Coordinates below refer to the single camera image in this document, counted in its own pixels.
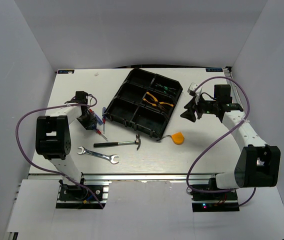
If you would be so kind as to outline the yellow black pliers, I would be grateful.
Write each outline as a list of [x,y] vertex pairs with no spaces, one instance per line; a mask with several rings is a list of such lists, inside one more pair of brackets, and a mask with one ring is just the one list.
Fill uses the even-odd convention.
[[142,100],[153,107],[159,106],[158,99],[148,91],[146,92],[145,97]]
[[169,112],[171,108],[174,107],[173,104],[171,103],[167,103],[167,102],[159,102],[159,101],[156,101],[155,103],[155,106],[160,109],[161,111],[164,111],[164,112]]

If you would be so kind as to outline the black green precision screwdriver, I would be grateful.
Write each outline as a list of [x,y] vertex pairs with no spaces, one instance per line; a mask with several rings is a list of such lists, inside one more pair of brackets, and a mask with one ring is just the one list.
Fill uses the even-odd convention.
[[161,88],[161,89],[163,89],[164,91],[170,90],[170,88],[169,88],[169,87],[167,87],[167,86],[163,86],[163,85],[158,84],[158,83],[156,83],[156,84],[155,84],[155,86],[156,86],[157,88]]

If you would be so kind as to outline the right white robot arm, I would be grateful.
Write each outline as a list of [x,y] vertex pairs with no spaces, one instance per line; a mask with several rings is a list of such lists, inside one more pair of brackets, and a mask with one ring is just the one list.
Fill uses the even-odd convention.
[[215,115],[230,131],[241,153],[235,168],[229,172],[217,173],[207,188],[208,195],[218,200],[227,191],[238,188],[274,187],[278,182],[281,151],[277,146],[267,144],[258,136],[246,120],[242,106],[233,102],[231,86],[217,84],[210,100],[203,98],[202,88],[192,83],[187,92],[192,99],[185,105],[182,118],[191,122],[204,114]]

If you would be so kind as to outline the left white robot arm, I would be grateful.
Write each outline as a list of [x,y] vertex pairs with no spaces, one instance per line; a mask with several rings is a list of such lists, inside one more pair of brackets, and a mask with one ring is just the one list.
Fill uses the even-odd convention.
[[94,130],[97,119],[91,110],[91,101],[96,98],[85,91],[76,91],[75,96],[55,112],[41,115],[36,120],[35,150],[62,174],[62,182],[72,185],[70,193],[81,200],[87,196],[88,187],[81,183],[82,173],[76,167],[70,152],[72,148],[70,124],[80,123],[85,130]]

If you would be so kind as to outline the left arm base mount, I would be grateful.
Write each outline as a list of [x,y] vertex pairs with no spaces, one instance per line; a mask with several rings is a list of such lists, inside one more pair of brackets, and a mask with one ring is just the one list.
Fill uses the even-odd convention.
[[106,183],[89,184],[85,185],[87,188],[91,189],[98,201],[95,199],[92,193],[90,193],[86,188],[79,187],[78,185],[67,185],[64,184],[60,179],[59,190],[56,200],[56,209],[101,209],[100,204],[104,207],[107,202],[109,185]]

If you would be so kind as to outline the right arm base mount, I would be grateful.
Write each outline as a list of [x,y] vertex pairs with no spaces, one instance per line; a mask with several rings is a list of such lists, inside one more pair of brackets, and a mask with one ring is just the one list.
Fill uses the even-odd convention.
[[221,193],[202,193],[187,187],[191,196],[193,213],[239,212],[238,195],[235,191]]

